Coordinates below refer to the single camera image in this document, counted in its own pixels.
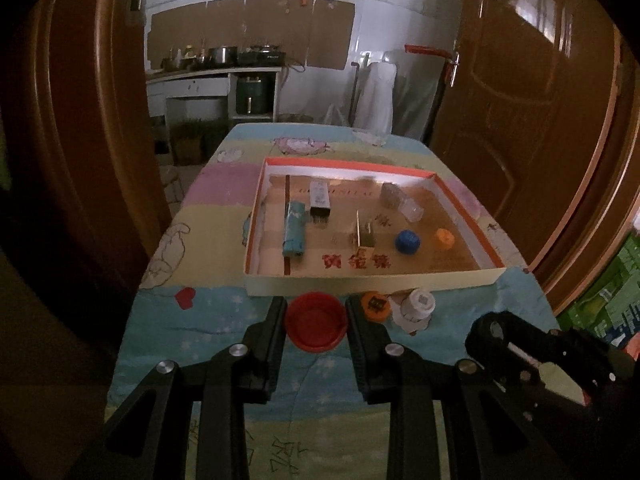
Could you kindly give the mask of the steel cooking pot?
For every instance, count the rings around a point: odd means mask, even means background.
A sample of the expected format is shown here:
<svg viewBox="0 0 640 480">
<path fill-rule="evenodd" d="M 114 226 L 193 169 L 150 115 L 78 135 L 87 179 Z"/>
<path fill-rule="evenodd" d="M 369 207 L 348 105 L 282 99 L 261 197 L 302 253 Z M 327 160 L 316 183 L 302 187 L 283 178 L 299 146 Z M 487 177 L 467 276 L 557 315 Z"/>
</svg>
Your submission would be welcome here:
<svg viewBox="0 0 640 480">
<path fill-rule="evenodd" d="M 208 50 L 208 62 L 213 66 L 233 66 L 238 62 L 238 48 L 220 46 Z"/>
</svg>

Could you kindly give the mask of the black gas stove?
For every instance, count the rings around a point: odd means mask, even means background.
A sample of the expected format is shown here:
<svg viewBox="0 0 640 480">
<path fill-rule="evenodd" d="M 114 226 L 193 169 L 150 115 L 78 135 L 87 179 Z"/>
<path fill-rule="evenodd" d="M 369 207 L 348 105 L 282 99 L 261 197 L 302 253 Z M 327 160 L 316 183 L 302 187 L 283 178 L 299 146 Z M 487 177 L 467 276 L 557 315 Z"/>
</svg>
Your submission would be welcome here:
<svg viewBox="0 0 640 480">
<path fill-rule="evenodd" d="M 253 46 L 238 54 L 239 66 L 283 66 L 286 53 L 279 46 Z"/>
</svg>

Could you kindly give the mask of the teal rectangular box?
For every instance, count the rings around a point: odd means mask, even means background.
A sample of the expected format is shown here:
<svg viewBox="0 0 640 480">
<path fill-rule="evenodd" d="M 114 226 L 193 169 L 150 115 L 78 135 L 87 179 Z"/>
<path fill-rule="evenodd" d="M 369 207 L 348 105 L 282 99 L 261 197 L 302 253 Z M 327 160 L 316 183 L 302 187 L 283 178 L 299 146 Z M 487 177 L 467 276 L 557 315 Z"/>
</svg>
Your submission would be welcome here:
<svg viewBox="0 0 640 480">
<path fill-rule="evenodd" d="M 305 252 L 305 229 L 307 211 L 298 200 L 286 204 L 282 240 L 282 255 L 288 258 L 298 257 Z"/>
</svg>

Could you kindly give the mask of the red bottle cap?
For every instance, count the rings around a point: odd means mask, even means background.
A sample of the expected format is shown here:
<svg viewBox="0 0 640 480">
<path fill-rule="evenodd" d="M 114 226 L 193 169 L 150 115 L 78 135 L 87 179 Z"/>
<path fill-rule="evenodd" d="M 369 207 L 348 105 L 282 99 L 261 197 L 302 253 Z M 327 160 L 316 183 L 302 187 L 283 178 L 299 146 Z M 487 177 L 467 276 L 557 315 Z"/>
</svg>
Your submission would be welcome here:
<svg viewBox="0 0 640 480">
<path fill-rule="evenodd" d="M 307 292 L 295 298 L 286 310 L 284 325 L 288 339 L 308 353 L 336 348 L 347 332 L 346 308 L 325 292 Z"/>
</svg>

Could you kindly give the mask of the white black rectangular box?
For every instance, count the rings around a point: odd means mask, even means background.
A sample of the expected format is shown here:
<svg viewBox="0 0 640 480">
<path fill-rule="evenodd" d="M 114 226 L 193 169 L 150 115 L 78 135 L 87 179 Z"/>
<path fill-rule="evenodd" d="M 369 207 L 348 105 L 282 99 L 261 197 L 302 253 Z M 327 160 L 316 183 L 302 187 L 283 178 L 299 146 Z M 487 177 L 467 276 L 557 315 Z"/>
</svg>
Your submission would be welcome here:
<svg viewBox="0 0 640 480">
<path fill-rule="evenodd" d="M 312 180 L 309 183 L 309 211 L 313 217 L 329 218 L 331 203 L 329 185 L 326 181 Z"/>
</svg>

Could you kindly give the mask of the green printed carton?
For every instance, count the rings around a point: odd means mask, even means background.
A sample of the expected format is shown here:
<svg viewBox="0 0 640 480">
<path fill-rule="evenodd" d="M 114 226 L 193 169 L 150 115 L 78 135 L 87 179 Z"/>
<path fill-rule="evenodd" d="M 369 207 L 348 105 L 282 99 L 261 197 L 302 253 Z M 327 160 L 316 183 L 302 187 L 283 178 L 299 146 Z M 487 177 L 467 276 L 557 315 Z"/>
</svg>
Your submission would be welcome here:
<svg viewBox="0 0 640 480">
<path fill-rule="evenodd" d="M 625 349 L 639 333 L 639 235 L 630 234 L 593 284 L 558 316 L 562 330 L 580 328 Z"/>
</svg>

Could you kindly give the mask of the cartoon patterned tablecloth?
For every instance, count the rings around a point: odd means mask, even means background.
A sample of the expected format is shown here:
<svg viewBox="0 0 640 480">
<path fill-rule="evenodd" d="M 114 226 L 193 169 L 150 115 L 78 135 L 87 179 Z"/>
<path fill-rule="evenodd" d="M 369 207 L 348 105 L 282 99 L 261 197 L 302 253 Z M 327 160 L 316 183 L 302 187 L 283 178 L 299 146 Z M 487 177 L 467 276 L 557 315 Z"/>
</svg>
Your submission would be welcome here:
<svg viewBox="0 0 640 480">
<path fill-rule="evenodd" d="M 494 218 L 421 142 L 346 127 L 234 127 L 190 187 L 143 275 L 107 407 L 163 360 L 238 363 L 271 300 L 319 295 L 310 341 L 284 345 L 276 391 L 248 404 L 254 479 L 385 479 L 390 409 L 363 400 L 342 322 L 379 292 L 383 327 L 432 362 L 466 355 L 472 323 L 511 311 L 551 330 L 536 278 Z"/>
</svg>

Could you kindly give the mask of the cardboard sheet on wall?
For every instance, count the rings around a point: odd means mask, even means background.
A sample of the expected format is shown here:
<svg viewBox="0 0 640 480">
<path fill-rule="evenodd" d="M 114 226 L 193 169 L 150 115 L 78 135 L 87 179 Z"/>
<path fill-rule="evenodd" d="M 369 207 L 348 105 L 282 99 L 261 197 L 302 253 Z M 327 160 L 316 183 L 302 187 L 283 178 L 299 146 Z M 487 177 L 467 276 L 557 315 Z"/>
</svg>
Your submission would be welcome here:
<svg viewBox="0 0 640 480">
<path fill-rule="evenodd" d="M 340 0 L 212 0 L 155 13 L 146 59 L 159 68 L 192 47 L 273 46 L 298 65 L 344 70 L 355 5 Z"/>
</svg>

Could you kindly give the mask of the plain orange bottle cap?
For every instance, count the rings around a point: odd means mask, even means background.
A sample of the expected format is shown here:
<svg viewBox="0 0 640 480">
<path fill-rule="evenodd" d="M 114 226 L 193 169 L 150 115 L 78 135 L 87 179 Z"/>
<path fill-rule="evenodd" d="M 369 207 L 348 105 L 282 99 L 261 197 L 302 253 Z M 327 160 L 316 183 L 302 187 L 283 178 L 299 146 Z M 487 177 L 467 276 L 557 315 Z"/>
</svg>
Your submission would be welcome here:
<svg viewBox="0 0 640 480">
<path fill-rule="evenodd" d="M 449 250 L 456 244 L 456 237 L 449 230 L 438 228 L 434 233 L 434 245 L 439 250 Z"/>
</svg>

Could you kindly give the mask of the white plastic sheet roll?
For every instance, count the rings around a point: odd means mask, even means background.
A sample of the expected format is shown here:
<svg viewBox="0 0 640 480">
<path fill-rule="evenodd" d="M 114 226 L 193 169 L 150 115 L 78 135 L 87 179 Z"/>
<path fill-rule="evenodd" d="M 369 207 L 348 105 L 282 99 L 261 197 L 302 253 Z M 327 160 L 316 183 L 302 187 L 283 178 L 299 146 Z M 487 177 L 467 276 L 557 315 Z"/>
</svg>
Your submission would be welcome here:
<svg viewBox="0 0 640 480">
<path fill-rule="evenodd" d="M 352 126 L 378 140 L 393 134 L 425 143 L 447 68 L 446 58 L 433 49 L 384 52 L 360 72 Z"/>
</svg>

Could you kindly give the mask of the brown wooden door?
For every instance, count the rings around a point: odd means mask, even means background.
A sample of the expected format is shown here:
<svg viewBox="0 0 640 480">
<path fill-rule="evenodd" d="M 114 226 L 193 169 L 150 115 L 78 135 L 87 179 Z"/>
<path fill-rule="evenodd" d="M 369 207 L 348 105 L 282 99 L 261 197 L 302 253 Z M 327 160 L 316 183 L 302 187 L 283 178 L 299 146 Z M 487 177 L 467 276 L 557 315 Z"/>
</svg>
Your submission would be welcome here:
<svg viewBox="0 0 640 480">
<path fill-rule="evenodd" d="M 463 0 L 432 150 L 562 311 L 639 213 L 639 64 L 598 0 Z"/>
</svg>

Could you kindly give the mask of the shallow cardboard tray box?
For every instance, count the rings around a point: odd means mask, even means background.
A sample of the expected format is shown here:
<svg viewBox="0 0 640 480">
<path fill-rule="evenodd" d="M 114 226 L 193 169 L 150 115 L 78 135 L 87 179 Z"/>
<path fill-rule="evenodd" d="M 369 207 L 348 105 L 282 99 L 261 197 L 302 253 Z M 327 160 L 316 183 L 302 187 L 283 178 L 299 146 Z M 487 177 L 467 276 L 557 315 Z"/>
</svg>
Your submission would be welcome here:
<svg viewBox="0 0 640 480">
<path fill-rule="evenodd" d="M 446 290 L 506 270 L 478 221 L 433 171 L 269 157 L 248 227 L 250 296 Z"/>
</svg>

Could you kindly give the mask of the gold rectangular box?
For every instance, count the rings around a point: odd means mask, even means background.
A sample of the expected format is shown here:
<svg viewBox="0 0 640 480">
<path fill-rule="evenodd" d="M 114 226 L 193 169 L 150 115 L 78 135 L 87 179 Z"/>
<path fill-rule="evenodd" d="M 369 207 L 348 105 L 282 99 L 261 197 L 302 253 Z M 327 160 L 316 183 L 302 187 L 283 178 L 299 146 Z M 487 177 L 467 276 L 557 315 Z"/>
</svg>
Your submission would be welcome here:
<svg viewBox="0 0 640 480">
<path fill-rule="evenodd" d="M 360 210 L 356 211 L 355 240 L 358 250 L 373 250 L 375 248 L 373 221 Z"/>
</svg>

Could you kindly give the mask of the left wooden door frame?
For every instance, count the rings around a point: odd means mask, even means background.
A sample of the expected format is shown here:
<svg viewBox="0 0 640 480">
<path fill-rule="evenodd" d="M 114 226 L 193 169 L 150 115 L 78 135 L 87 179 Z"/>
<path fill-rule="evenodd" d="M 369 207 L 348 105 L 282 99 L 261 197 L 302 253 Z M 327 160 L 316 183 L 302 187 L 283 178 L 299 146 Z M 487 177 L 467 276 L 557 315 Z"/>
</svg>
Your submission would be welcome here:
<svg viewBox="0 0 640 480">
<path fill-rule="evenodd" d="M 35 154 L 64 229 L 136 286 L 168 227 L 145 94 L 143 0 L 39 0 L 26 96 Z"/>
</svg>

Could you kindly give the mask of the dark green appliance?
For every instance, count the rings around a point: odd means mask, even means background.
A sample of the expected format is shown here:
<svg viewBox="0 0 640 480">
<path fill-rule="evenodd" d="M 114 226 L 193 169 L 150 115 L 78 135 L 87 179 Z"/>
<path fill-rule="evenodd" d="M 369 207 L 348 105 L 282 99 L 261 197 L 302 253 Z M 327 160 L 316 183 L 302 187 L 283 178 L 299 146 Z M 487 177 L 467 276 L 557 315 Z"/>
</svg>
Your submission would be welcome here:
<svg viewBox="0 0 640 480">
<path fill-rule="evenodd" d="M 236 112 L 240 115 L 259 115 L 265 110 L 264 81 L 247 76 L 236 83 Z"/>
</svg>

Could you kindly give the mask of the blue bottle cap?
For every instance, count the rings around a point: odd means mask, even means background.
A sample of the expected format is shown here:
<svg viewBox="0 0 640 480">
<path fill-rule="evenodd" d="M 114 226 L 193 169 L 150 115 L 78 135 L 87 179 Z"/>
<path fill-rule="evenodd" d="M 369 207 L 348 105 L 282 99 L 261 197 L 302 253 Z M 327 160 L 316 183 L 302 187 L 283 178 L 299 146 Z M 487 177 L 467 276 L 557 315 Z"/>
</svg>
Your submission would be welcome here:
<svg viewBox="0 0 640 480">
<path fill-rule="evenodd" d="M 420 246 L 420 236 L 410 230 L 400 231 L 395 238 L 395 247 L 403 255 L 414 255 Z"/>
</svg>

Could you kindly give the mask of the orange cap with black print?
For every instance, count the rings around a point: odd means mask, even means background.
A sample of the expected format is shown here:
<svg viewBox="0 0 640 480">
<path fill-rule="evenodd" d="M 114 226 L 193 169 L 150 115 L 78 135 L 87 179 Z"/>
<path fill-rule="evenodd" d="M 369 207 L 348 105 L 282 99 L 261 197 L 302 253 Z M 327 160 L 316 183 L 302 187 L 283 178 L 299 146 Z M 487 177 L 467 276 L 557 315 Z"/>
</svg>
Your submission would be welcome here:
<svg viewBox="0 0 640 480">
<path fill-rule="evenodd" d="M 364 317 L 375 323 L 384 323 L 392 313 L 390 300 L 380 292 L 365 292 L 360 298 Z"/>
</svg>

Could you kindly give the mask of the white kitchen counter cabinet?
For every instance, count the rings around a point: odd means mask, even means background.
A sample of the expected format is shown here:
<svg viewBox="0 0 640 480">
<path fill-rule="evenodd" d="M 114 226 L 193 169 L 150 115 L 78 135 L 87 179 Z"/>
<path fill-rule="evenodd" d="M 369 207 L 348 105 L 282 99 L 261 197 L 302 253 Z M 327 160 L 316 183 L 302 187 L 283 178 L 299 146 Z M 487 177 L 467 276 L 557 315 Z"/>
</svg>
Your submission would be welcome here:
<svg viewBox="0 0 640 480">
<path fill-rule="evenodd" d="M 163 117 L 168 128 L 191 120 L 222 120 L 230 127 L 238 122 L 276 122 L 279 111 L 282 67 L 231 67 L 155 74 L 146 81 L 149 113 Z M 261 79 L 267 96 L 265 113 L 238 112 L 238 82 Z"/>
</svg>

